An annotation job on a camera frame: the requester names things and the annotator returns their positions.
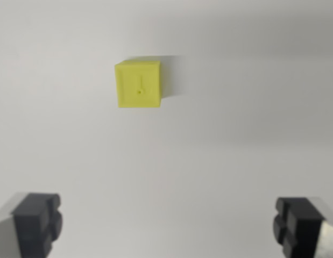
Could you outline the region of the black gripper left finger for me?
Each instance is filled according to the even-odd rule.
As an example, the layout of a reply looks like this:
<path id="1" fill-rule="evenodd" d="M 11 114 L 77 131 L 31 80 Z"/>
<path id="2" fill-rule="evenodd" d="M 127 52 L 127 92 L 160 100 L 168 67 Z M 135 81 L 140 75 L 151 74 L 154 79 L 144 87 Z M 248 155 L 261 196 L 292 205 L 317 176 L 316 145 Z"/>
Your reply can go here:
<path id="1" fill-rule="evenodd" d="M 19 192 L 0 208 L 0 257 L 48 257 L 62 231 L 57 193 Z"/>

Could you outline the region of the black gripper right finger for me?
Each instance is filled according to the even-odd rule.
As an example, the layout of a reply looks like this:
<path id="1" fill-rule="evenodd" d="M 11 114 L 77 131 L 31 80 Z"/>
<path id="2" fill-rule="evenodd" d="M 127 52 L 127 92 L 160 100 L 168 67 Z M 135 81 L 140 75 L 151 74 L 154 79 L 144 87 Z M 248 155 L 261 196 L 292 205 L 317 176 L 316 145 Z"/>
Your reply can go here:
<path id="1" fill-rule="evenodd" d="M 273 234 L 285 257 L 333 257 L 333 210 L 317 197 L 279 197 Z"/>

